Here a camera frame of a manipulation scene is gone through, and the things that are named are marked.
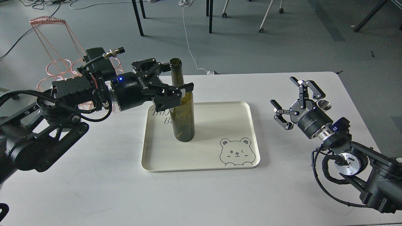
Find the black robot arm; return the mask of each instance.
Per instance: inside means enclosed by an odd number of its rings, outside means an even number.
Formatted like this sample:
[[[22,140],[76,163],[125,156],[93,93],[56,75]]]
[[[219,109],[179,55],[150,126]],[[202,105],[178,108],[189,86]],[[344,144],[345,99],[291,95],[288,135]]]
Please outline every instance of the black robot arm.
[[[299,98],[289,110],[282,109],[277,101],[271,100],[275,107],[274,119],[285,130],[292,129],[295,123],[309,139],[318,137],[323,142],[312,153],[313,172],[321,189],[331,198],[348,206],[373,208],[381,213],[402,210],[402,163],[396,158],[374,151],[373,148],[353,142],[349,133],[350,122],[341,118],[334,123],[323,111],[329,110],[331,105],[322,100],[325,94],[314,81],[298,81],[294,77],[290,80],[299,87]],[[307,88],[312,89],[313,99],[317,101],[309,99]],[[283,115],[290,115],[291,121],[286,121]],[[322,161],[325,178],[336,184],[353,185],[360,192],[359,197],[364,205],[342,201],[326,191],[316,173],[318,154],[325,155]],[[344,179],[339,180],[330,175],[329,160],[335,160],[335,168]],[[372,171],[364,181],[356,175],[368,165],[372,167]]]
[[[16,170],[47,170],[88,131],[89,125],[82,120],[105,120],[112,112],[113,102],[124,111],[152,101],[156,111],[164,111],[179,106],[185,93],[193,90],[193,83],[180,87],[162,83],[158,76],[170,71],[170,65],[154,58],[134,62],[132,72],[117,75],[109,57],[124,52],[124,48],[107,53],[103,48],[87,49],[85,65],[77,68],[82,76],[53,81],[52,88],[45,92],[18,90],[0,96],[0,107],[18,94],[37,97],[36,103],[0,117],[0,188]],[[78,108],[88,101],[93,102],[92,109]],[[100,119],[83,115],[102,109],[107,113]],[[22,124],[21,120],[31,114],[36,114],[33,120]],[[44,119],[49,126],[33,132]],[[0,203],[0,221],[7,212],[8,206]]]

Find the gray floor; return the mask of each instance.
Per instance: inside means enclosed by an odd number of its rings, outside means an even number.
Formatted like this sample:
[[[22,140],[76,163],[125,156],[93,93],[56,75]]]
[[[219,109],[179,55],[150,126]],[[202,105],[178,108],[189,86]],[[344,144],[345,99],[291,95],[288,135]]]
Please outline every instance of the gray floor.
[[[77,1],[73,7],[101,2],[108,1]],[[380,150],[401,157],[402,11],[389,1],[359,33],[351,27],[377,2],[285,0],[285,12],[279,14],[277,0],[267,17],[264,33],[258,29],[269,4],[267,0],[232,0],[227,18],[221,17],[224,1],[215,0],[212,34],[208,33],[205,1],[195,0],[192,6],[184,8],[184,14],[191,51],[199,67],[206,70],[220,74],[343,71],[339,76]],[[67,21],[84,49],[124,46],[126,53],[120,60],[125,71],[130,70],[133,61],[156,58],[167,62],[178,57],[183,61],[184,74],[204,74],[196,69],[188,52],[178,0],[144,4],[148,17],[142,19],[144,37],[139,35],[131,4],[82,10],[62,5],[55,16]],[[51,15],[56,8],[35,10],[17,0],[0,3],[0,55],[31,28],[29,20]],[[64,46],[57,50],[65,58],[77,58],[66,44],[71,43],[70,38],[59,25],[46,25],[40,30],[52,44]],[[46,77],[44,71],[49,62],[35,33],[28,33],[0,61],[0,87],[35,89]],[[297,90],[289,92],[297,96]],[[19,103],[9,101],[0,115],[29,101],[27,97]],[[269,97],[261,101],[269,104]]]

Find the green glass bottle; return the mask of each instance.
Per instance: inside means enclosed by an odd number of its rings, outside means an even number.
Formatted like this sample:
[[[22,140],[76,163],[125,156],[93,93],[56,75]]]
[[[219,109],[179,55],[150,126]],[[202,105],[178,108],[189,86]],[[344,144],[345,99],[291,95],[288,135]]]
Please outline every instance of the green glass bottle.
[[[170,60],[173,86],[184,85],[181,66],[180,59],[173,58]],[[190,141],[195,135],[193,92],[186,93],[181,99],[180,106],[170,109],[170,117],[175,138],[181,142]]]

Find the bear illustration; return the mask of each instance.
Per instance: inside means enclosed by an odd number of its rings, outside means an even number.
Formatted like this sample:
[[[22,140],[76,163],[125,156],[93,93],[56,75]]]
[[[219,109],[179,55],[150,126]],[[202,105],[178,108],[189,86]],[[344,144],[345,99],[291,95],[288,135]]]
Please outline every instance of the bear illustration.
[[[229,165],[242,165],[250,163],[255,160],[255,153],[251,150],[251,140],[242,138],[240,141],[230,141],[229,139],[222,139],[220,142],[222,152],[220,159],[225,166]]]

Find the white table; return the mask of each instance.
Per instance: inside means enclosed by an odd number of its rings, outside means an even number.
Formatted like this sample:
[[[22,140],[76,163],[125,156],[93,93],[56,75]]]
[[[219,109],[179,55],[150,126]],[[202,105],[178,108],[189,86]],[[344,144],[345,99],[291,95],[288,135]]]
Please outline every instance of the white table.
[[[195,84],[195,102],[245,101],[250,105],[261,155],[256,168],[145,171],[140,162],[149,102],[113,113],[104,122],[90,123],[89,132],[48,171],[16,172],[0,191],[0,201],[10,206],[1,225],[338,226],[402,222],[401,212],[380,214],[347,207],[321,191],[310,166],[311,151],[320,141],[307,139],[296,126],[285,131],[273,119],[271,99],[288,108],[298,98],[290,76],[314,80],[332,103],[327,114],[334,121],[346,117],[351,121],[353,140],[378,150],[335,73],[185,76],[185,82]],[[171,83],[169,76],[161,78]],[[321,179],[335,197],[361,203],[359,192],[351,185],[330,183],[322,175]]]

